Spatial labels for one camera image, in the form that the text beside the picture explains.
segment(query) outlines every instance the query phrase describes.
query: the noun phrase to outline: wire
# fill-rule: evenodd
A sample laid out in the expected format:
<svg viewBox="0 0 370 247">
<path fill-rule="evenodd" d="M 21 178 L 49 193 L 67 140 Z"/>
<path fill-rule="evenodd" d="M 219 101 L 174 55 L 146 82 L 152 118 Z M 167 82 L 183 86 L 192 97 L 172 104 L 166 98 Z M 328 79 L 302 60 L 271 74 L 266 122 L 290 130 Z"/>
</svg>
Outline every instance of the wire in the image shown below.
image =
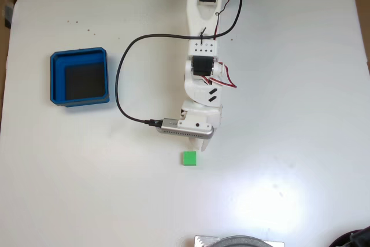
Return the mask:
<svg viewBox="0 0 370 247">
<path fill-rule="evenodd" d="M 217 34 L 217 29 L 219 27 L 219 19 L 220 19 L 220 13 L 222 13 L 223 11 L 225 11 L 225 8 L 226 8 L 226 5 L 227 3 L 229 3 L 230 0 L 228 0 L 226 3 L 225 3 L 225 6 L 224 8 L 218 13 L 216 12 L 216 16 L 217 16 L 217 23 L 216 23 L 216 29 L 214 30 L 214 34 Z"/>
<path fill-rule="evenodd" d="M 207 83 L 207 84 L 209 85 L 209 80 L 208 80 L 208 78 L 206 78 L 205 76 L 202 76 L 202 78 L 203 78 L 204 82 L 205 82 L 205 83 Z"/>
<path fill-rule="evenodd" d="M 212 82 L 215 82 L 215 83 L 217 83 L 219 85 L 228 86 L 228 87 L 232 87 L 232 88 L 237 88 L 237 86 L 230 79 L 229 68 L 226 65 L 224 65 L 224 66 L 225 66 L 225 69 L 226 69 L 226 76 L 227 76 L 227 79 L 229 80 L 229 84 L 228 83 L 225 83 L 225 82 L 222 82 L 222 81 L 219 81 L 219 80 L 217 80 L 215 78 L 209 78 L 209 79 L 207 79 L 205 76 L 202 76 L 203 80 L 207 84 L 210 84 L 210 81 L 212 81 Z"/>
<path fill-rule="evenodd" d="M 236 22 L 238 21 L 238 18 L 240 16 L 240 13 L 241 13 L 241 10 L 242 10 L 242 3 L 243 3 L 243 0 L 239 0 L 238 12 L 236 13 L 234 22 L 232 23 L 232 25 L 230 26 L 229 29 L 227 29 L 226 31 L 224 31 L 222 33 L 215 34 L 215 35 L 212 35 L 212 36 L 184 36 L 184 35 L 173 35 L 173 34 L 148 34 L 148 35 L 140 36 L 140 37 L 136 38 L 135 40 L 133 40 L 128 45 L 128 47 L 126 48 L 125 52 L 123 53 L 123 55 L 121 57 L 121 61 L 120 61 L 119 65 L 118 65 L 118 69 L 117 69 L 116 82 L 114 84 L 114 90 L 115 90 L 115 95 L 116 95 L 116 103 L 117 103 L 117 106 L 118 106 L 118 109 L 120 110 L 120 112 L 125 117 L 127 117 L 128 119 L 130 119 L 130 120 L 137 121 L 139 123 L 150 124 L 150 120 L 137 119 L 137 118 L 131 117 L 130 115 L 128 115 L 127 113 L 125 113 L 123 111 L 123 109 L 122 109 L 122 107 L 120 105 L 120 101 L 119 101 L 118 82 L 119 82 L 119 78 L 120 78 L 120 72 L 121 72 L 121 68 L 122 68 L 122 65 L 123 65 L 123 61 L 126 58 L 126 55 L 129 52 L 130 48 L 136 42 L 138 42 L 138 41 L 140 41 L 142 39 L 146 39 L 146 38 L 175 38 L 175 39 L 187 39 L 187 40 L 200 40 L 200 39 L 214 39 L 214 38 L 218 38 L 218 37 L 224 36 L 224 35 L 228 34 L 235 27 Z"/>
</svg>

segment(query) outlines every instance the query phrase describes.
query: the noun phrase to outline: red wire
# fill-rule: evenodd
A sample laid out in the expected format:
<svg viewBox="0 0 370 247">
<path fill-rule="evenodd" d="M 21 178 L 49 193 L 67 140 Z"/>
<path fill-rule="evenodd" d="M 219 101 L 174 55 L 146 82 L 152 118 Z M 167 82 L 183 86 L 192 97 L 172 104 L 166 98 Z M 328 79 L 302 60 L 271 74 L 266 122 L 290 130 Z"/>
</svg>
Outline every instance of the red wire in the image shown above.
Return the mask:
<svg viewBox="0 0 370 247">
<path fill-rule="evenodd" d="M 202 78 L 209 85 L 209 80 L 205 76 L 202 76 Z"/>
<path fill-rule="evenodd" d="M 207 79 L 205 76 L 202 76 L 203 80 L 204 80 L 207 84 L 209 84 L 209 81 L 211 80 L 211 81 L 216 82 L 216 83 L 218 83 L 218 84 L 220 84 L 220 85 L 223 85 L 223 86 L 228 86 L 228 87 L 232 87 L 232 88 L 237 88 L 237 86 L 236 86 L 236 85 L 231 81 L 231 79 L 230 79 L 230 75 L 229 75 L 229 68 L 228 68 L 226 65 L 224 65 L 224 66 L 225 66 L 225 69 L 226 69 L 226 76 L 227 76 L 227 79 L 229 80 L 230 84 L 225 83 L 225 82 L 222 82 L 222 81 L 219 81 L 219 80 L 214 79 L 214 78 L 209 78 L 209 79 Z"/>
</svg>

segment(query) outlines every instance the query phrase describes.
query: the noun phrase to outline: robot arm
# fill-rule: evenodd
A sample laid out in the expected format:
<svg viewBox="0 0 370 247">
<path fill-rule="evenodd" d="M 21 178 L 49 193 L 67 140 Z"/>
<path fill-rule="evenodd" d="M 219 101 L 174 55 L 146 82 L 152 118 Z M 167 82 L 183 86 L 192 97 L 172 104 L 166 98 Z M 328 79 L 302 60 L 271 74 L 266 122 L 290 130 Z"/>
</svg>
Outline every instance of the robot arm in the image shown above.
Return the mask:
<svg viewBox="0 0 370 247">
<path fill-rule="evenodd" d="M 217 34 L 223 0 L 187 0 L 187 21 L 190 36 Z M 224 85 L 219 82 L 227 68 L 219 62 L 219 40 L 191 39 L 185 62 L 185 99 L 180 120 L 165 119 L 159 132 L 187 136 L 195 148 L 205 150 L 221 122 L 221 95 Z"/>
</svg>

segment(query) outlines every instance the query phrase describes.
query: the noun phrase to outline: black cable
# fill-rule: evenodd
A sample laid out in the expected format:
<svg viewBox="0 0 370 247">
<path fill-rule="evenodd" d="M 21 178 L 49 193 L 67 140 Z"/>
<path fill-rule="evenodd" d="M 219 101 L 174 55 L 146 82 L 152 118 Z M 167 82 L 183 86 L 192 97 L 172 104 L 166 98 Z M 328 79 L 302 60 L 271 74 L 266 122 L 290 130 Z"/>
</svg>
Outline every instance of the black cable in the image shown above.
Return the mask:
<svg viewBox="0 0 370 247">
<path fill-rule="evenodd" d="M 243 0 L 239 0 L 239 8 L 238 8 L 238 12 L 236 13 L 236 17 L 235 17 L 234 22 L 232 23 L 232 25 L 229 29 L 227 29 L 226 31 L 224 31 L 222 33 L 212 35 L 212 36 L 203 36 L 203 34 L 201 34 L 201 36 L 184 36 L 184 35 L 172 35 L 172 34 L 148 34 L 148 35 L 140 36 L 140 37 L 136 38 L 135 40 L 133 40 L 128 45 L 128 47 L 126 48 L 125 52 L 122 55 L 121 61 L 118 65 L 118 69 L 117 69 L 116 82 L 114 84 L 114 90 L 115 90 L 115 93 L 116 93 L 116 103 L 117 103 L 118 109 L 121 111 L 121 113 L 125 117 L 129 118 L 130 120 L 137 121 L 139 123 L 148 124 L 150 126 L 157 126 L 157 124 L 159 122 L 158 120 L 140 120 L 140 119 L 131 117 L 123 111 L 123 109 L 120 105 L 119 96 L 118 96 L 118 81 L 119 81 L 119 77 L 120 77 L 120 71 L 121 71 L 121 68 L 122 68 L 123 60 L 125 59 L 128 51 L 134 45 L 134 43 L 136 43 L 136 42 L 138 42 L 142 39 L 146 39 L 146 38 L 175 38 L 175 39 L 187 39 L 187 40 L 201 40 L 201 39 L 214 39 L 214 38 L 224 36 L 224 35 L 228 34 L 235 27 L 236 22 L 238 21 L 239 15 L 240 15 L 241 10 L 242 10 L 242 3 L 243 3 Z"/>
</svg>

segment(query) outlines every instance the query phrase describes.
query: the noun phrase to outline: metal connector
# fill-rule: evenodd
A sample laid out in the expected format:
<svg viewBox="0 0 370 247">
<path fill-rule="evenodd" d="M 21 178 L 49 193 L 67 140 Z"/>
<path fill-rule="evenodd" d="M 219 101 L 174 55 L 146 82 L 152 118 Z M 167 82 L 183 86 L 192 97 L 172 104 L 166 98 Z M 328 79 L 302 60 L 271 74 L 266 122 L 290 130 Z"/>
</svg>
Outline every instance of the metal connector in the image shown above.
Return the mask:
<svg viewBox="0 0 370 247">
<path fill-rule="evenodd" d="M 183 121 L 175 119 L 163 119 L 161 127 L 157 127 L 158 132 L 164 134 L 185 136 L 198 139 L 211 139 L 214 128 L 210 124 L 197 123 L 193 127 L 182 124 Z"/>
</svg>

